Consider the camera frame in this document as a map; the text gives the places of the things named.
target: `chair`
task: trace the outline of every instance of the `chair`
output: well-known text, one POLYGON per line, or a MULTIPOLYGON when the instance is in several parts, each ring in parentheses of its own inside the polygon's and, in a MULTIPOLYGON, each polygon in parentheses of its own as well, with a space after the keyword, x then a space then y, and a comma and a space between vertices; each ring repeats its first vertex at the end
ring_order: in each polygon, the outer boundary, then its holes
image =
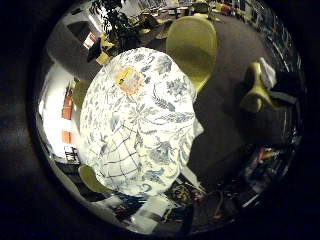
POLYGON ((96 178, 96 173, 92 167, 88 165, 82 165, 78 169, 79 175, 83 183, 93 192, 96 193, 106 193, 110 189, 103 186, 96 178))
POLYGON ((87 90, 90 86, 89 82, 79 81, 76 83, 72 92, 72 101, 79 109, 82 108, 84 97, 86 96, 87 90))
POLYGON ((270 98, 260 78, 260 74, 261 69, 258 62, 251 63, 245 74, 245 84, 251 89, 242 98, 240 107, 252 113, 259 112, 263 105, 268 105, 273 109, 279 106, 270 98))
POLYGON ((217 36, 213 24, 194 16, 176 20, 169 30, 166 52, 200 92, 216 62, 217 36))

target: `desk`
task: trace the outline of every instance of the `desk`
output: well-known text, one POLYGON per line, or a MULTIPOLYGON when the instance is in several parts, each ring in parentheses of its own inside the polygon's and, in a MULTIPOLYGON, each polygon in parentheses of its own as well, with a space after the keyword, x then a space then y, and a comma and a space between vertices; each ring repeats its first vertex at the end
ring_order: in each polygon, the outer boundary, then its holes
POLYGON ((178 7, 166 7, 166 8, 163 8, 163 9, 168 10, 168 11, 173 10, 175 18, 176 19, 179 18, 178 7))
POLYGON ((110 189, 139 197, 164 193, 203 131, 193 110, 195 98, 192 83, 165 53, 137 48, 116 56, 84 99, 83 163, 110 189), (123 84, 133 81, 139 87, 131 93, 123 84))

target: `yellow plastic chair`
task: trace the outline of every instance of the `yellow plastic chair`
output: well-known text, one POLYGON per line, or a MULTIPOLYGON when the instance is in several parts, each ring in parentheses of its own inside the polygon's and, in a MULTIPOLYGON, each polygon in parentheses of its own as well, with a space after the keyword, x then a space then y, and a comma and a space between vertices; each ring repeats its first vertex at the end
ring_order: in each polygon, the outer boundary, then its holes
POLYGON ((245 74, 245 83, 250 84, 252 88, 242 98, 240 107, 252 113, 259 112, 263 105, 271 108, 279 107, 279 105, 270 98, 260 75, 260 64, 258 62, 251 63, 245 74))
POLYGON ((86 96, 89 86, 90 83, 86 81, 79 81, 76 83, 72 92, 72 101, 77 108, 82 108, 83 100, 86 96))
POLYGON ((217 36, 213 24, 194 16, 174 21, 169 30, 166 52, 199 93, 210 79, 216 62, 217 36))
POLYGON ((103 186, 96 177, 96 173, 92 167, 88 165, 82 165, 78 169, 79 175, 83 183, 93 192, 106 193, 110 191, 109 188, 103 186))

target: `gray carpet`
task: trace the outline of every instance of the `gray carpet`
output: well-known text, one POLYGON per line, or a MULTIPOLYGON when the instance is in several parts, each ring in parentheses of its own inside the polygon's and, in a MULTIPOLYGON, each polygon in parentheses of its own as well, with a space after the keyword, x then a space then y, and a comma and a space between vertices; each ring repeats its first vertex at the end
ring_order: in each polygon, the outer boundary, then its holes
MULTIPOLYGON (((194 106, 205 132, 194 141, 189 161, 208 190, 244 160, 246 141, 238 106, 247 67, 260 57, 275 66, 271 50, 255 29, 236 18, 219 18, 222 22, 214 23, 218 37, 216 67, 194 106)), ((147 47, 165 52, 165 41, 154 40, 147 47)))

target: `floral patterned cloth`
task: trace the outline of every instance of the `floral patterned cloth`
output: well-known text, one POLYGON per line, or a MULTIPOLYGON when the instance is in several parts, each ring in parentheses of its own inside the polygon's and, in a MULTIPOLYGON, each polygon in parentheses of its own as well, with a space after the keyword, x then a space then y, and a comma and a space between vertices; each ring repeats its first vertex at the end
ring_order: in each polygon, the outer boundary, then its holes
POLYGON ((84 99, 83 163, 110 189, 137 197, 164 193, 203 132, 193 110, 195 98, 192 83, 165 53, 137 48, 116 56, 94 78, 84 99), (116 81, 128 67, 143 76, 133 94, 116 81))

